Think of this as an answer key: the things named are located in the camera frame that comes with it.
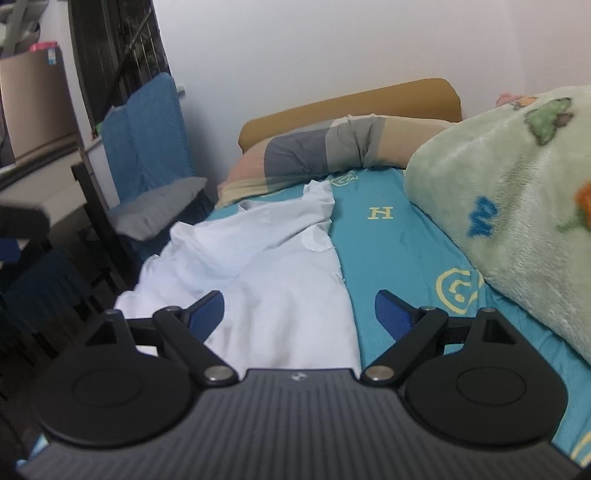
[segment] light green blanket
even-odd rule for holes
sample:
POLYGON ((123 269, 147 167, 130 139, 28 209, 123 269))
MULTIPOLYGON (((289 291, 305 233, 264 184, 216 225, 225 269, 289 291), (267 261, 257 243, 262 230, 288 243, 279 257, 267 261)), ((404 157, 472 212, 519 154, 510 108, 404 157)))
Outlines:
POLYGON ((490 285, 591 362, 591 86, 443 131, 405 188, 490 285))

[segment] dark floor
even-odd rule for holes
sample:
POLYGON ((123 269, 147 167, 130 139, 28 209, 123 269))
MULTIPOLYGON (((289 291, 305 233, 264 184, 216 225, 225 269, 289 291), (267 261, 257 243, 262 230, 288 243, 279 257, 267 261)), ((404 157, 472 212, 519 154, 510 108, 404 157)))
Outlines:
MULTIPOLYGON (((76 248, 74 246, 74 263, 82 273, 86 270, 85 259, 82 252, 76 252, 76 248)), ((116 275, 113 277, 123 290, 122 280, 116 275)), ((105 309, 111 308, 115 302, 115 295, 104 281, 95 287, 95 297, 105 309)), ((61 318, 54 319, 43 334, 60 352, 67 348, 84 328, 85 324, 72 310, 64 312, 61 318)), ((30 400, 35 378, 51 363, 50 358, 31 336, 24 335, 21 340, 26 347, 26 354, 34 361, 34 366, 27 363, 18 352, 0 352, 0 391, 8 397, 8 402, 0 400, 0 460, 10 464, 14 464, 18 459, 27 458, 41 433, 30 400), (11 431, 6 420, 15 432, 11 431)))

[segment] brown headboard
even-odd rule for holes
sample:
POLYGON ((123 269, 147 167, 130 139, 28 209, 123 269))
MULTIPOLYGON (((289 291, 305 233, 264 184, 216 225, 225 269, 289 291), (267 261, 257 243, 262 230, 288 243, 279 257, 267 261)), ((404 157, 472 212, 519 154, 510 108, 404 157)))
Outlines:
POLYGON ((444 79, 424 79, 310 103, 247 122, 238 139, 245 152, 260 141, 294 128, 345 115, 409 116, 462 121, 456 91, 444 79))

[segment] teal bed sheet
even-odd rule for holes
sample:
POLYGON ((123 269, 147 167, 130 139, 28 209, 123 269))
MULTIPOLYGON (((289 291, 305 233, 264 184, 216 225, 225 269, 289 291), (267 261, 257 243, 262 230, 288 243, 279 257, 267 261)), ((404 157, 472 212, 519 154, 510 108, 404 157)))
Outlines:
MULTIPOLYGON (((495 307, 566 383, 569 405, 554 444, 581 465, 591 462, 589 364, 562 338, 484 282, 459 248, 408 200, 401 171, 354 170, 329 180, 335 197, 330 236, 353 304, 362 366, 394 343, 375 317, 379 290, 389 290, 413 306, 439 307, 453 316, 474 316, 482 307, 495 307)), ((301 196, 302 190, 303 185, 297 185, 256 199, 278 202, 301 196)), ((210 219, 235 212, 232 205, 213 212, 210 219)))

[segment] white garment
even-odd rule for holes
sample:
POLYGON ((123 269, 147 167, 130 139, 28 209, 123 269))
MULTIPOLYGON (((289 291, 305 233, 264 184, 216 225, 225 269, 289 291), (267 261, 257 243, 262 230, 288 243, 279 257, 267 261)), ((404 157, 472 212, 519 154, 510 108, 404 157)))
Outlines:
POLYGON ((115 308, 150 317, 222 292, 223 320, 205 344, 242 377, 248 368, 353 368, 361 362, 349 292, 328 236, 335 200, 312 181, 301 198, 245 200, 228 218, 175 224, 134 291, 115 308))

